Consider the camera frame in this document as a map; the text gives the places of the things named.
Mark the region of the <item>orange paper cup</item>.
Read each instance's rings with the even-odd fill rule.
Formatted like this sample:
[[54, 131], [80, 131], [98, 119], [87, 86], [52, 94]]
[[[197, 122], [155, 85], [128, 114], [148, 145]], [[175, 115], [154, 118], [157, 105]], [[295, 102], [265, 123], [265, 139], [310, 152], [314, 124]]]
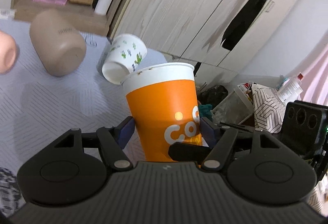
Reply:
[[122, 86], [147, 161], [170, 162], [176, 142], [202, 145], [194, 66], [153, 65], [129, 74]]

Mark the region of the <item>white floral paper cup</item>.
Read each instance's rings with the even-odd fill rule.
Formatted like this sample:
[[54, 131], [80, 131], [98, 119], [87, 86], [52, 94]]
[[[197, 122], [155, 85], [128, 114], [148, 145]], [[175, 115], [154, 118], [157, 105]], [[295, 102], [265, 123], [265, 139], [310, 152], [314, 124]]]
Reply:
[[140, 38], [121, 34], [113, 39], [109, 47], [102, 74], [108, 82], [119, 85], [127, 75], [136, 71], [146, 55], [146, 45]]

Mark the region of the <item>taupe plastic cup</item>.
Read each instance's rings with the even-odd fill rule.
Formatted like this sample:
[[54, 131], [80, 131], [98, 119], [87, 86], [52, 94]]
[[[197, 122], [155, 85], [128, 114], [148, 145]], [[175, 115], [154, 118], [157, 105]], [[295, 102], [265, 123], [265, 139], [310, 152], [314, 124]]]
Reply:
[[54, 9], [45, 10], [34, 18], [30, 39], [44, 68], [52, 76], [74, 72], [86, 56], [86, 43], [80, 32]]

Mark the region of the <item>pink plastic cup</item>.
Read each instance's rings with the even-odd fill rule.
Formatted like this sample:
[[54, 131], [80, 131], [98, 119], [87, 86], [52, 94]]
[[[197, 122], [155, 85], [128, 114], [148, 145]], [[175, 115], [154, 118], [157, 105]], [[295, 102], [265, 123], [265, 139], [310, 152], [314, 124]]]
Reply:
[[18, 55], [18, 47], [14, 38], [0, 31], [0, 73], [9, 71], [15, 64]]

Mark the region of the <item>geometric patterned bag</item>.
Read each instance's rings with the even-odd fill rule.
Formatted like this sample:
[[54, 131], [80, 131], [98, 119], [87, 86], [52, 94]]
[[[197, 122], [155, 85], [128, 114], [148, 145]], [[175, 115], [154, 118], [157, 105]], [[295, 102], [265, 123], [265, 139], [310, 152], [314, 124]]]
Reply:
[[277, 97], [277, 91], [264, 85], [251, 86], [255, 128], [278, 134], [282, 128], [286, 106]]

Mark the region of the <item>white patterned tablecloth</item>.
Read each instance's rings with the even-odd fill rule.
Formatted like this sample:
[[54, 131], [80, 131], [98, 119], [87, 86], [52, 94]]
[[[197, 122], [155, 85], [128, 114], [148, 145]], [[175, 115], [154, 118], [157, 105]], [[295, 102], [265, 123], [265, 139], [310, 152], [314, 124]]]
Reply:
[[123, 89], [98, 72], [105, 37], [83, 34], [87, 54], [64, 77], [47, 73], [36, 54], [28, 23], [2, 20], [1, 30], [19, 48], [14, 67], [1, 76], [1, 219], [12, 223], [125, 223], [132, 202], [90, 202], [79, 213], [34, 212], [17, 185], [19, 168], [71, 128], [94, 132], [116, 126], [129, 114]]

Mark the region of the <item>wooden wardrobe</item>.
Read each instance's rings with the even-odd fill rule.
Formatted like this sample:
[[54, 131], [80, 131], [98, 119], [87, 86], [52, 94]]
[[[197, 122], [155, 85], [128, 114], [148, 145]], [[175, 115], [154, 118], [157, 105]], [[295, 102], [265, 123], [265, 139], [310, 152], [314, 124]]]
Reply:
[[297, 0], [267, 0], [238, 44], [224, 49], [223, 34], [247, 1], [123, 0], [109, 36], [134, 34], [171, 61], [198, 66], [198, 85], [225, 85], [266, 44]]

